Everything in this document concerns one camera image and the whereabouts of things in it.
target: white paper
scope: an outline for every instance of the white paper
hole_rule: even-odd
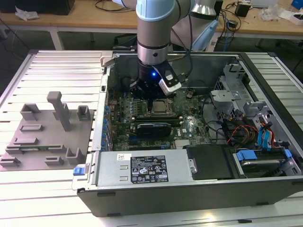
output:
[[[291,12],[291,11],[288,11],[288,10],[283,10],[281,11],[281,13],[279,14],[279,17],[280,18],[283,18],[283,19],[286,19],[286,20],[289,20],[289,18],[291,16],[293,16],[295,13]]]
[[[15,15],[19,18],[21,18],[22,20],[27,21],[28,19],[37,19],[39,18],[38,13],[37,12],[27,12],[27,11],[23,11],[16,8],[16,13]]]
[[[129,161],[132,154],[117,154],[117,161]]]

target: warning label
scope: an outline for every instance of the warning label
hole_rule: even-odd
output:
[[[132,183],[168,182],[165,156],[131,157]]]

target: blue latch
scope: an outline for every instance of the blue latch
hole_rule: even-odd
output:
[[[258,159],[254,150],[240,150],[236,155],[239,161]]]
[[[292,153],[290,153],[290,150],[289,150],[289,149],[285,149],[285,150],[284,150],[284,153],[285,153],[287,159],[290,159],[290,158],[292,157]]]
[[[72,173],[74,176],[83,176],[85,175],[85,167],[75,167],[74,172]]]

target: white sticker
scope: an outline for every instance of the white sticker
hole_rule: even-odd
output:
[[[129,161],[132,154],[117,154],[117,161]]]

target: motherboard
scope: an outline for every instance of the motherboard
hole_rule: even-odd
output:
[[[174,97],[135,99],[131,93],[109,91],[113,151],[182,149],[211,143],[201,117],[203,96],[178,90]]]

